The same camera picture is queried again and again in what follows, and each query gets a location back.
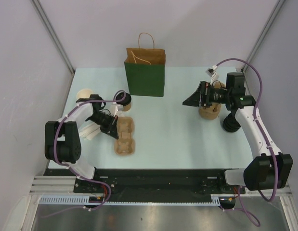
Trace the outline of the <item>brown paper coffee cup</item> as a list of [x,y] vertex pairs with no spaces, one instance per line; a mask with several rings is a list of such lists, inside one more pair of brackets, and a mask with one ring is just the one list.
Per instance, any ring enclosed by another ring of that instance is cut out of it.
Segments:
[[130,110],[131,102],[123,103],[122,106],[123,106],[122,111],[126,112],[126,111]]

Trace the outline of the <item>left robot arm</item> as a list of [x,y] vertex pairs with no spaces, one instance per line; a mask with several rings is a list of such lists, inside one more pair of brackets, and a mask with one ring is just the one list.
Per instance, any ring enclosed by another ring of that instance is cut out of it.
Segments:
[[45,124],[44,154],[46,159],[64,166],[77,177],[85,179],[84,186],[94,193],[101,187],[101,180],[95,177],[95,167],[81,160],[81,141],[78,129],[86,121],[99,126],[100,132],[118,139],[118,116],[103,112],[108,101],[98,94],[88,99],[81,98],[65,116]]

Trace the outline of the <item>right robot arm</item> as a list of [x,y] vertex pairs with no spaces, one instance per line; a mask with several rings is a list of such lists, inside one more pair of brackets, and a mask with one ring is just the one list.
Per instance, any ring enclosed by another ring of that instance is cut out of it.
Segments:
[[241,128],[253,156],[246,168],[226,170],[225,176],[217,180],[218,190],[228,193],[234,185],[247,187],[250,191],[284,188],[293,159],[283,154],[268,134],[254,97],[246,95],[244,74],[228,73],[225,87],[216,88],[215,84],[216,81],[201,81],[182,104],[198,108],[224,104],[230,111],[222,123],[224,130],[236,132]]

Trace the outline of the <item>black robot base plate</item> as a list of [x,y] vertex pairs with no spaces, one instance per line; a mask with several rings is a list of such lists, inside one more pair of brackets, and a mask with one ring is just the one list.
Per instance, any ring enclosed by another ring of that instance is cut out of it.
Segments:
[[223,169],[99,169],[94,179],[110,186],[75,180],[75,193],[106,195],[110,202],[200,203],[212,194],[234,196],[245,193],[225,181]]

